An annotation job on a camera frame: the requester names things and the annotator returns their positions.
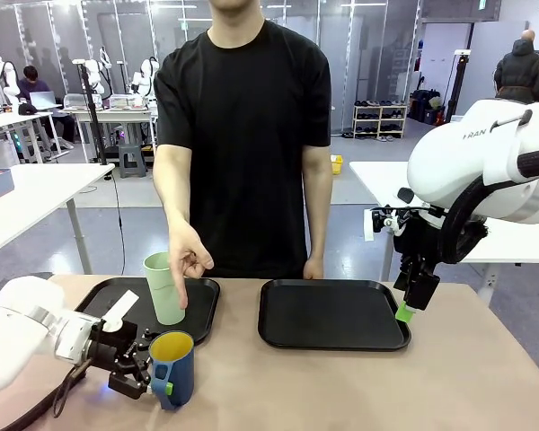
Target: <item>hand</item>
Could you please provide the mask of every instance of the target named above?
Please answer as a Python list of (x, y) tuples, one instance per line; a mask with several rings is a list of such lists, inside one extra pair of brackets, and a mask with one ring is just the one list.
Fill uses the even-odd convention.
[(170, 271), (178, 289), (180, 308), (188, 306), (188, 294), (183, 276), (200, 278), (206, 269), (214, 267), (214, 260), (201, 243), (198, 233), (184, 219), (170, 226)]
[(304, 280), (323, 279), (323, 258), (309, 257), (304, 265)]

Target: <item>stool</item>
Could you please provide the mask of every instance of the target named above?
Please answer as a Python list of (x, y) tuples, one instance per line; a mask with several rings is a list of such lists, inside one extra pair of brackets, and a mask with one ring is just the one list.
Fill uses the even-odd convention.
[[(128, 160), (128, 154), (131, 154), (134, 161)], [(118, 145), (119, 155), (119, 176), (126, 178), (128, 175), (146, 176), (146, 164), (142, 156), (142, 149), (139, 145)]]

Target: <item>person using laptop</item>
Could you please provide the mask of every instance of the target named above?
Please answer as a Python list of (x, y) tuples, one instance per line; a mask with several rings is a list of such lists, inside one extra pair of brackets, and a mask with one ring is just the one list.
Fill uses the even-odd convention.
[[(26, 66), (23, 70), (24, 79), (21, 79), (18, 82), (20, 87), (20, 96), (26, 99), (27, 102), (31, 102), (30, 94), (32, 92), (51, 92), (48, 84), (46, 84), (41, 79), (38, 79), (38, 70), (34, 66)], [(54, 120), (54, 126), (57, 123), (62, 123), (64, 126), (64, 131), (62, 132), (62, 137), (59, 138), (60, 146), (64, 149), (71, 150), (74, 148), (74, 133), (75, 133), (75, 120), (71, 115), (58, 113), (53, 115), (52, 119)], [(52, 126), (47, 119), (42, 120), (42, 125), (46, 129), (46, 134), (50, 138), (50, 143), (52, 144), (51, 149), (55, 149), (54, 142), (54, 133), (52, 132)]]

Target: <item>tray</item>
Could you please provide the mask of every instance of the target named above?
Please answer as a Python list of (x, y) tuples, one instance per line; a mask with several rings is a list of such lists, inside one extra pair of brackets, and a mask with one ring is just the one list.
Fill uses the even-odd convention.
[(194, 338), (196, 345), (208, 336), (220, 294), (219, 284), (208, 278), (186, 279), (189, 306), (186, 317), (175, 325), (163, 325), (158, 322), (150, 289), (143, 277), (115, 277), (102, 281), (92, 289), (76, 310), (102, 317), (127, 290), (139, 296), (137, 302), (124, 317), (124, 320), (137, 325), (138, 336), (142, 335), (145, 328), (155, 332), (183, 330)]
[(273, 347), (388, 352), (411, 340), (396, 312), (375, 281), (273, 280), (261, 288), (258, 332)]

